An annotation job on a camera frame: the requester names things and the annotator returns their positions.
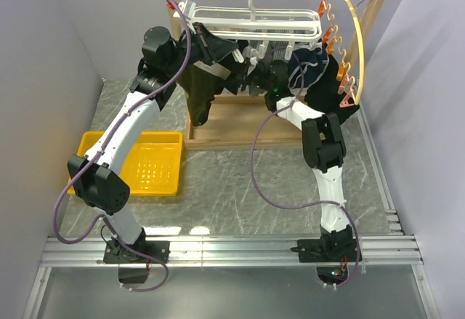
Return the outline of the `white clip hanger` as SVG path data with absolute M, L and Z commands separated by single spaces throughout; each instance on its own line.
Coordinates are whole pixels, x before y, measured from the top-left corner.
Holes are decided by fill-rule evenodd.
M 198 6 L 189 24 L 202 23 L 215 36 L 229 40 L 258 41 L 264 57 L 270 41 L 286 41 L 290 59 L 298 43 L 313 45 L 323 35 L 320 15 L 311 9 L 260 9 L 254 0 L 245 8 Z

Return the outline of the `olive green underwear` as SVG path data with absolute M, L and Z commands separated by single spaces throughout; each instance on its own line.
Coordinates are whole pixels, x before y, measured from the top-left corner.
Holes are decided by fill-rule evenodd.
M 216 94 L 221 94 L 223 82 L 230 76 L 231 71 L 215 63 L 207 65 L 197 61 L 186 67 L 177 83 L 187 93 L 187 109 L 193 126 L 202 126 L 208 121 L 211 103 Z

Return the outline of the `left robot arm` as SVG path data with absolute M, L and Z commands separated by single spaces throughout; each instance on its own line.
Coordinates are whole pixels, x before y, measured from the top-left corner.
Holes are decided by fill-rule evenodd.
M 108 222 L 113 242 L 128 261 L 142 260 L 147 245 L 145 231 L 127 205 L 130 188 L 120 177 L 126 157 L 143 129 L 163 110 L 186 68 L 197 62 L 213 65 L 238 49 L 237 43 L 215 36 L 201 23 L 187 27 L 179 39 L 163 26 L 148 29 L 137 75 L 122 108 L 84 156 L 69 159 L 75 194 Z

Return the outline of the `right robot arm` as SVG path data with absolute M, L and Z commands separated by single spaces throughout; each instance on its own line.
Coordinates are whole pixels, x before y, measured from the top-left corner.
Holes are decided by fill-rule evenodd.
M 286 86 L 287 64 L 282 60 L 273 61 L 264 70 L 257 68 L 250 76 L 244 63 L 232 62 L 226 68 L 231 72 L 225 82 L 228 90 L 236 93 L 240 86 L 265 90 L 268 110 L 302 133 L 303 156 L 316 177 L 322 211 L 321 237 L 312 253 L 334 261 L 354 251 L 356 230 L 344 206 L 341 178 L 347 152 L 341 124 L 354 112 L 339 105 L 344 96 L 337 90 L 337 61 L 328 58 L 325 72 L 308 88 L 303 102 Z

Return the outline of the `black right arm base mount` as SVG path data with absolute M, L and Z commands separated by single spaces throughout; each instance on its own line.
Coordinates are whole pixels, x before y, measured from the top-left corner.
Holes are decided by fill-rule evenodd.
M 354 238 L 333 241 L 324 235 L 318 240 L 299 239 L 290 251 L 298 254 L 300 263 L 317 264 L 318 280 L 324 286 L 333 288 L 338 288 L 349 280 L 350 262 L 357 268 L 362 261 L 362 254 Z

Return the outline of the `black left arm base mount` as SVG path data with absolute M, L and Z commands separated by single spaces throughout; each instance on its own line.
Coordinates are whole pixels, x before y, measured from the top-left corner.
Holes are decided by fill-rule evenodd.
M 168 280 L 169 241 L 141 241 L 122 246 L 117 240 L 107 242 L 103 257 L 104 265 L 118 266 L 118 281 L 121 287 L 134 292 L 148 292 L 162 287 Z M 151 267 L 160 265 L 165 273 L 160 282 L 149 288 L 141 288 L 149 280 Z

